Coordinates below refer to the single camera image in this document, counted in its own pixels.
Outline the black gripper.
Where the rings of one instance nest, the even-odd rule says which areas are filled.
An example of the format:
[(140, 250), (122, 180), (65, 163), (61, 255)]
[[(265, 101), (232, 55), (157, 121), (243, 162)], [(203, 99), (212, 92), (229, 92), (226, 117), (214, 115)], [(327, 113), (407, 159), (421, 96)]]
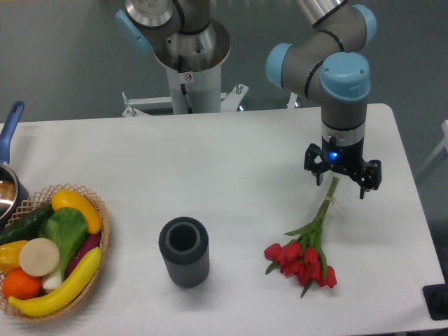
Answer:
[(304, 154), (304, 169), (311, 172), (320, 186), (327, 171), (352, 175), (360, 186), (361, 200), (367, 192), (377, 190), (382, 182), (380, 160), (363, 160), (364, 138), (349, 146), (340, 146), (336, 140), (322, 136), (322, 147), (311, 143)]

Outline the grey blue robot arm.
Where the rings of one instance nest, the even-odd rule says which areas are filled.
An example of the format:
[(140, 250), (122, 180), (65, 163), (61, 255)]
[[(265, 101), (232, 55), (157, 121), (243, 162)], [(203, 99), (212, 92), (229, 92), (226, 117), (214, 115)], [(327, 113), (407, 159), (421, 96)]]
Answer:
[[(351, 178), (360, 193), (382, 181), (378, 160), (363, 159), (370, 65), (361, 55), (377, 31), (373, 12), (346, 1), (301, 1), (314, 28), (302, 45), (281, 43), (265, 74), (276, 86), (321, 108), (321, 145), (311, 144), (304, 168), (318, 182), (332, 171)], [(208, 1), (126, 1), (115, 14), (124, 37), (153, 53), (166, 69), (176, 114), (221, 112), (221, 66), (230, 36), (210, 15)]]

